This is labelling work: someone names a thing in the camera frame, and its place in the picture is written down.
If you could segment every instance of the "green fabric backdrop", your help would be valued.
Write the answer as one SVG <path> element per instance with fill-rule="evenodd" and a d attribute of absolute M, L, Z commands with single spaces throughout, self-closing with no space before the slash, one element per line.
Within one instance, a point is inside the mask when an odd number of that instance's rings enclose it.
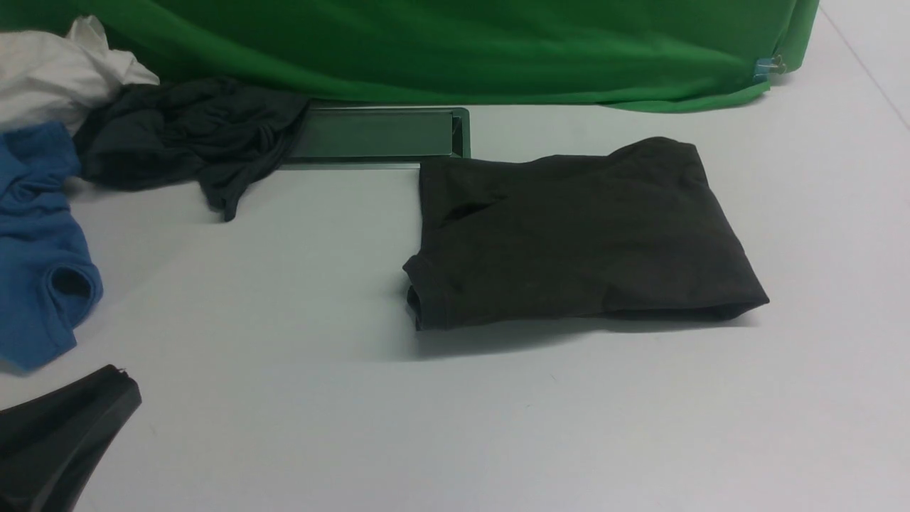
<path fill-rule="evenodd" d="M 818 0 L 0 0 L 0 29 L 97 15 L 162 78 L 225 74 L 382 103 L 754 99 L 756 59 L 798 68 Z"/>

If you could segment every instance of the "blue t-shirt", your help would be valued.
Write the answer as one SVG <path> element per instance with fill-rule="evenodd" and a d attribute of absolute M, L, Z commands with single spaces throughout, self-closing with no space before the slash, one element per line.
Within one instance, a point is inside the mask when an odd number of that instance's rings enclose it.
<path fill-rule="evenodd" d="M 0 135 L 0 358 L 34 370 L 76 346 L 101 276 L 64 180 L 79 172 L 60 123 Z"/>

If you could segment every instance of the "black t-shirt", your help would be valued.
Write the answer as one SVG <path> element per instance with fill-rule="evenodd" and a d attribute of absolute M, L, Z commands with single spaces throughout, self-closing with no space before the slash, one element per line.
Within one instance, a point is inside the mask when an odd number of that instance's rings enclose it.
<path fill-rule="evenodd" d="M 226 77 L 128 86 L 73 137 L 82 178 L 121 190 L 196 179 L 229 221 L 249 185 L 277 169 L 300 139 L 308 103 Z"/>
<path fill-rule="evenodd" d="M 768 303 L 695 146 L 420 167 L 404 270 L 418 329 L 561 317 L 732 319 Z"/>

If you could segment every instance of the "black plastic object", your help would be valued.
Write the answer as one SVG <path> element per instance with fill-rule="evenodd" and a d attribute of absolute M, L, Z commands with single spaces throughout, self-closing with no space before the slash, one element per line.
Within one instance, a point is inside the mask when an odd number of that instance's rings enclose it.
<path fill-rule="evenodd" d="M 470 157 L 464 108 L 310 107 L 289 163 L 414 162 Z"/>
<path fill-rule="evenodd" d="M 108 365 L 0 412 L 0 512 L 69 512 L 120 427 L 142 403 Z"/>

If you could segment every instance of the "white surface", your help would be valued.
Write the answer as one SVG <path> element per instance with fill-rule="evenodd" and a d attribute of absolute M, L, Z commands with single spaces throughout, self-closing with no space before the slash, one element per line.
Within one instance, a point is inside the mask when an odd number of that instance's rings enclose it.
<path fill-rule="evenodd" d="M 76 133 L 123 85 L 157 83 L 133 54 L 107 46 L 94 16 L 77 18 L 66 38 L 35 30 L 0 33 L 0 132 L 58 120 Z"/>
<path fill-rule="evenodd" d="M 0 374 L 0 407 L 138 380 L 79 512 L 910 509 L 910 133 L 825 18 L 745 108 L 470 113 L 481 159 L 697 144 L 772 303 L 417 336 L 413 169 L 281 171 L 229 224 L 195 185 L 85 189 L 105 299 L 75 350 Z"/>
<path fill-rule="evenodd" d="M 841 32 L 910 128 L 910 2 L 822 0 L 822 13 Z"/>

